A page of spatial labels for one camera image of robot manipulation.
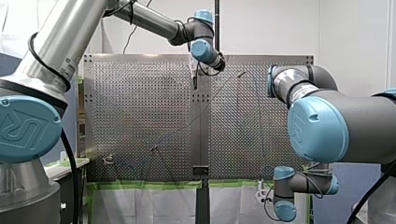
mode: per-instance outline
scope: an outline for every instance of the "metal frame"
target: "metal frame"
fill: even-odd
[[[169,64],[172,63],[183,63],[186,64],[186,72],[188,70],[188,61],[189,61],[189,55],[112,55],[112,54],[95,54],[95,55],[85,55],[84,56],[84,62],[85,62],[85,80],[84,80],[84,85],[85,85],[85,107],[86,107],[86,147],[87,147],[87,152],[94,152],[94,134],[92,132],[92,127],[93,127],[93,117],[92,117],[92,104],[94,102],[94,89],[92,88],[94,84],[94,68],[92,67],[95,63],[96,64],[102,64],[102,63],[113,63],[114,66],[118,66],[120,68],[120,64],[134,64],[134,63],[157,63],[159,66],[162,66],[162,63]],[[241,69],[247,68],[254,68],[256,69],[254,73],[257,75],[260,75],[257,77],[257,81],[260,83],[260,93],[258,98],[266,98],[265,96],[265,81],[266,81],[266,68],[264,66],[267,66],[268,63],[277,63],[277,64],[312,64],[313,63],[313,57],[312,56],[256,56],[256,55],[231,55],[231,56],[226,56],[226,61],[228,62],[228,68],[229,70],[224,71],[220,76],[218,77],[205,77],[205,76],[199,76],[198,78],[198,90],[194,91],[193,87],[191,86],[191,82],[188,84],[189,86],[186,88],[189,88],[189,95],[188,97],[185,96],[186,98],[181,99],[182,101],[186,101],[189,104],[190,107],[190,120],[195,119],[198,115],[201,116],[194,120],[191,123],[190,126],[190,137],[191,137],[191,168],[189,171],[186,169],[184,172],[183,177],[180,178],[169,178],[168,177],[148,177],[149,180],[155,180],[155,181],[169,181],[169,180],[192,180],[192,179],[208,179],[210,178],[259,178],[262,176],[261,173],[261,167],[259,166],[264,166],[266,165],[266,161],[268,161],[268,156],[265,155],[264,151],[259,151],[257,148],[255,149],[256,151],[250,150],[251,152],[254,152],[257,154],[255,162],[256,163],[251,163],[253,165],[253,168],[248,168],[245,170],[240,170],[238,171],[239,168],[236,168],[236,172],[243,172],[243,173],[233,173],[229,174],[227,172],[223,172],[219,170],[219,167],[221,169],[228,169],[229,167],[224,166],[221,164],[222,161],[226,161],[226,158],[222,158],[221,156],[218,156],[217,158],[212,157],[213,153],[218,153],[216,148],[213,148],[210,146],[211,141],[216,137],[213,135],[214,130],[216,130],[216,119],[219,118],[219,116],[222,116],[219,114],[219,111],[216,111],[216,108],[218,108],[221,105],[224,105],[221,100],[224,99],[231,99],[235,95],[236,97],[239,97],[240,91],[245,91],[247,86],[247,82],[251,82],[251,80],[248,80],[251,78],[250,74],[243,75],[241,78],[237,78],[236,76],[238,72],[243,72],[242,70],[239,69],[239,64],[241,63]],[[211,102],[213,99],[213,94],[216,93],[218,88],[221,87],[222,82],[225,81],[228,77],[227,76],[235,76],[232,77],[230,83],[232,84],[227,84],[226,87],[224,87],[224,92],[226,93],[221,93],[218,98],[214,99],[214,102]],[[183,78],[190,78],[190,74],[186,74],[185,77]],[[281,110],[281,114],[271,114],[271,108],[268,107],[268,105],[263,104],[262,105],[262,100],[259,100],[259,102],[254,102],[254,104],[259,104],[259,113],[262,114],[262,116],[270,116],[270,119],[276,118],[276,121],[279,119],[282,119],[283,123],[282,125],[286,125],[286,108],[283,106],[280,102],[278,102],[276,99],[274,99],[274,102],[272,104],[276,105],[278,110]],[[271,130],[274,127],[269,127],[268,123],[260,122],[261,124],[261,129],[264,128],[265,134],[268,135],[268,138],[275,138],[275,142],[269,143],[270,145],[272,144],[272,147],[279,147],[279,150],[275,153],[273,153],[273,157],[279,157],[279,153],[282,152],[282,148],[284,147],[290,147],[289,141],[287,140],[287,134],[286,134],[286,126],[281,127],[282,130]],[[292,155],[291,149],[288,149],[289,155]],[[91,159],[97,159],[94,156],[89,156]],[[271,160],[272,163],[275,163],[274,161],[276,158],[272,158]],[[287,161],[281,159],[281,163],[287,164]],[[194,175],[193,174],[193,167],[198,168],[198,169],[208,169],[208,172],[210,175]],[[91,169],[90,171],[90,176],[95,176],[97,174],[94,173],[94,169]],[[265,172],[266,177],[270,178],[271,177],[271,172],[272,170],[269,169],[268,171]]]
[[[183,62],[188,64],[189,61],[188,55],[106,55],[106,54],[97,54],[97,55],[85,55],[84,62],[85,62],[85,109],[86,113],[86,150],[94,151],[95,145],[93,142],[94,133],[92,132],[93,117],[90,116],[92,114],[92,103],[94,103],[94,89],[92,88],[94,84],[94,70],[92,69],[93,63],[108,63],[108,62],[115,62],[115,63],[180,63]],[[250,74],[244,74],[241,77],[238,77],[238,73],[243,74],[244,72],[249,71],[234,71],[235,64],[234,63],[245,63],[247,67],[256,67],[259,66],[257,72],[259,73],[259,77],[257,77],[258,81],[260,81],[262,89],[260,93],[256,93],[258,101],[254,104],[259,105],[259,113],[269,112],[271,108],[265,108],[265,105],[261,104],[260,97],[265,98],[265,82],[266,82],[266,71],[262,63],[279,63],[279,64],[313,64],[313,57],[312,56],[252,56],[252,55],[231,55],[226,56],[226,61],[228,62],[228,69],[233,70],[231,73],[230,71],[227,72],[227,69],[224,75],[220,75],[218,77],[205,77],[205,76],[198,76],[198,90],[195,91],[193,89],[191,80],[189,86],[189,105],[190,105],[190,115],[189,115],[189,124],[190,126],[190,137],[191,137],[191,173],[189,175],[184,176],[184,178],[179,179],[169,179],[169,176],[164,178],[151,178],[150,180],[163,180],[163,181],[175,181],[175,180],[202,180],[202,187],[197,190],[196,196],[196,219],[195,222],[197,224],[209,224],[210,223],[210,201],[209,201],[209,186],[208,186],[208,179],[209,178],[259,178],[262,175],[266,175],[266,178],[271,177],[272,169],[268,171],[264,171],[259,168],[259,172],[250,173],[250,174],[237,174],[237,175],[230,175],[227,176],[228,173],[217,172],[212,168],[217,166],[216,158],[211,158],[211,155],[216,152],[216,148],[212,147],[210,144],[216,136],[213,136],[214,131],[216,129],[213,125],[217,125],[216,119],[218,119],[218,115],[216,115],[216,111],[212,111],[213,108],[217,108],[221,106],[222,102],[221,99],[215,98],[215,94],[218,93],[220,88],[223,88],[223,82],[226,81],[227,78],[233,82],[233,85],[236,86],[236,92],[232,94],[236,95],[236,102],[242,102],[243,99],[239,98],[239,92],[243,91],[246,86],[244,86],[244,81],[249,82],[247,78]],[[232,92],[234,91],[233,86],[230,89],[225,91]],[[229,99],[232,98],[224,93],[223,98]],[[280,108],[284,108],[284,105],[274,99],[274,104],[279,104],[279,106],[283,106]],[[284,115],[286,115],[286,108],[281,109]],[[275,114],[275,117],[282,117],[282,114]],[[286,129],[283,131],[278,132],[274,130],[272,133],[272,137],[277,137],[279,135],[286,135]],[[267,159],[264,154],[259,153],[257,155],[259,160],[258,162],[262,162],[262,160]],[[95,171],[91,169],[90,175],[95,175]]]

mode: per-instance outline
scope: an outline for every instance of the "green tape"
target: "green tape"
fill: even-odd
[[[272,180],[266,180],[266,183],[271,187],[273,186]],[[209,187],[211,189],[257,187],[257,185],[257,180],[249,179],[209,180]]]
[[[117,180],[115,182],[89,183],[88,189],[199,189],[201,181],[148,182],[140,180]]]

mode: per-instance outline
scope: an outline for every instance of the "vertical rod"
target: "vertical rod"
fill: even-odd
[[[215,0],[215,49],[220,52],[220,0]]]

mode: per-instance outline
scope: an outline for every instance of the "metal bracket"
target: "metal bracket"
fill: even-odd
[[[192,166],[193,175],[209,175],[209,166]]]

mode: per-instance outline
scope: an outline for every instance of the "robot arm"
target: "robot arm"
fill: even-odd
[[[60,119],[67,108],[64,93],[70,88],[70,80],[97,25],[111,12],[167,38],[172,45],[192,41],[191,55],[198,62],[218,71],[225,67],[222,55],[213,48],[212,15],[206,10],[197,11],[189,22],[180,24],[136,1],[59,1],[42,30],[31,38],[30,52],[15,73],[0,78],[3,108],[0,119],[11,118],[13,123],[3,122],[10,126],[0,127],[2,131],[6,128],[2,132],[3,140],[0,138],[0,143],[5,141],[0,162],[36,160],[58,142],[62,129]],[[26,120],[34,120],[40,128],[29,128]]]
[[[209,11],[198,10],[187,23],[180,23],[136,1],[120,0],[119,5],[122,10],[114,14],[116,17],[166,38],[173,46],[192,42],[191,56],[194,59],[217,71],[224,70],[224,58],[213,47],[215,33],[212,14]]]
[[[348,97],[337,90],[332,76],[318,66],[272,66],[267,93],[289,111],[288,134],[295,152],[308,161],[387,164],[396,159],[396,97],[392,91],[372,97]],[[293,221],[294,192],[335,194],[334,175],[295,172],[276,167],[274,210]]]

